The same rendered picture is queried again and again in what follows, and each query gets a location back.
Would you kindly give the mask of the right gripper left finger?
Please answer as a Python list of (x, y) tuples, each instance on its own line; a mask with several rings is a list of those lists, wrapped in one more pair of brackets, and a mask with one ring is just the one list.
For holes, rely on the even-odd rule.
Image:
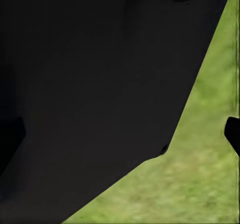
[(26, 137), (22, 117), (0, 122), (0, 177)]

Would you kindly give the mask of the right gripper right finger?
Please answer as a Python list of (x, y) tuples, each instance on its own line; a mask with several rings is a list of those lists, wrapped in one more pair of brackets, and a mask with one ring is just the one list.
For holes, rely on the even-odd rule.
[(235, 149), (236, 153), (240, 156), (240, 119), (229, 117), (227, 119), (224, 135), (230, 144)]

